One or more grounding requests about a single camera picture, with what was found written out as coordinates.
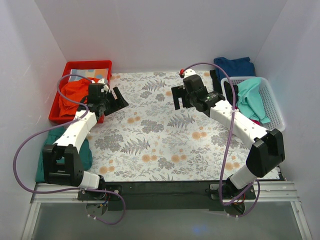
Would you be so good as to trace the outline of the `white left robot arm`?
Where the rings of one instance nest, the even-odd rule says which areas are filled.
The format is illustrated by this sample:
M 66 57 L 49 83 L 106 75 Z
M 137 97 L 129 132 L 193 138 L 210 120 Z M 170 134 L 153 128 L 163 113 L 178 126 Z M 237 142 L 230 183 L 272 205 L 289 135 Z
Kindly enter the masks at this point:
M 119 88 L 110 88 L 105 79 L 98 82 L 87 79 L 87 82 L 88 93 L 79 101 L 61 94 L 62 98 L 77 105 L 77 111 L 64 134 L 53 144 L 43 147 L 43 174 L 47 184 L 89 189 L 95 200 L 101 200 L 106 196 L 106 187 L 101 184 L 101 176 L 85 171 L 80 149 L 101 116 L 111 115 L 129 104 Z

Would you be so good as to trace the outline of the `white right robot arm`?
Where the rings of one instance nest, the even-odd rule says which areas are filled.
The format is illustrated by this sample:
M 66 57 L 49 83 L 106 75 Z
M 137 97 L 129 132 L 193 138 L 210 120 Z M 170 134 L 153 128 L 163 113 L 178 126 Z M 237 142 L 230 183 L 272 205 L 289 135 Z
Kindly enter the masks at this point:
M 256 179 L 264 177 L 285 160 L 283 134 L 276 128 L 268 130 L 257 125 L 234 109 L 221 93 L 208 92 L 194 70 L 183 69 L 179 75 L 183 84 L 171 89 L 175 109 L 196 108 L 221 123 L 249 149 L 245 165 L 226 181 L 220 181 L 216 190 L 221 198 L 237 199 Z

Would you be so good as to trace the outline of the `dark blue t shirt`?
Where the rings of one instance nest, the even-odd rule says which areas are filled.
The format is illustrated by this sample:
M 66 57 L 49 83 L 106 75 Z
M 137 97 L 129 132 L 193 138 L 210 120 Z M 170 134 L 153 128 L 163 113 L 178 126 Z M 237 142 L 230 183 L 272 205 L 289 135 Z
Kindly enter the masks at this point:
M 222 68 L 229 77 L 255 77 L 255 66 L 251 62 L 250 57 L 242 57 L 237 59 L 227 59 L 225 57 L 217 57 L 213 63 Z

